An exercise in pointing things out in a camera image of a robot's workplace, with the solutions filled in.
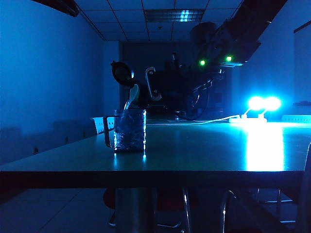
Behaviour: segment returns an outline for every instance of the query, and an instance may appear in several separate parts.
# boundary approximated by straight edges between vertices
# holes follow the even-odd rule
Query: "fluorescent light fixture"
[[[145,10],[147,22],[200,22],[204,9]]]

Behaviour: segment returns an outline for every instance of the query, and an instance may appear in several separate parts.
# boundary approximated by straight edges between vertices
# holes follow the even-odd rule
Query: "table leg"
[[[117,188],[116,233],[154,233],[155,225],[151,188]]]

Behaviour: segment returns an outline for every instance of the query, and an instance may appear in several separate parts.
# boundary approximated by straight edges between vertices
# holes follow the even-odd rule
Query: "green led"
[[[226,62],[231,62],[231,61],[232,61],[232,56],[227,56],[227,57],[225,58],[225,60],[226,60]]]
[[[205,61],[204,60],[200,61],[200,66],[205,66]]]

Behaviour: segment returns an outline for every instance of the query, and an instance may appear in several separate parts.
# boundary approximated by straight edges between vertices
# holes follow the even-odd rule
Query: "ceiling tile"
[[[82,10],[111,10],[106,0],[75,0]]]
[[[217,8],[237,8],[241,0],[209,0],[207,9],[217,9]]]
[[[175,9],[205,9],[207,0],[176,0]]]
[[[129,40],[148,40],[148,34],[145,33],[126,33]]]
[[[126,41],[124,33],[103,33],[106,40]]]
[[[202,22],[205,21],[221,21],[224,22],[226,19],[230,19],[235,9],[206,9],[202,18]]]
[[[173,41],[190,41],[189,32],[173,32]]]
[[[95,23],[95,26],[104,33],[123,33],[119,23]]]
[[[173,23],[147,23],[150,32],[171,32]]]
[[[143,11],[115,11],[119,22],[145,22]]]
[[[108,0],[113,10],[142,10],[140,0]]]
[[[117,22],[112,11],[85,11],[85,14],[92,20],[93,23],[101,22]]]
[[[175,0],[143,0],[145,10],[174,9]]]
[[[125,32],[141,33],[147,31],[145,22],[121,23],[121,26]]]
[[[170,41],[171,35],[171,32],[149,33],[151,41]]]
[[[174,22],[174,32],[190,32],[192,28],[198,25],[198,22]]]

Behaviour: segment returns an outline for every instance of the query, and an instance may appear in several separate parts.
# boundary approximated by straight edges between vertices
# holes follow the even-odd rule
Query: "cable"
[[[228,120],[230,118],[235,118],[235,117],[240,117],[240,115],[233,115],[233,116],[227,116],[224,118],[220,118],[220,119],[215,119],[215,120],[206,120],[206,121],[196,121],[194,120],[194,123],[186,123],[186,124],[182,124],[182,123],[176,123],[176,124],[170,124],[170,123],[159,123],[159,124],[147,124],[147,125],[169,125],[169,126],[173,126],[173,125],[203,125],[203,124],[207,124],[207,123],[211,123],[211,122],[215,122],[215,121],[222,121],[222,120]]]

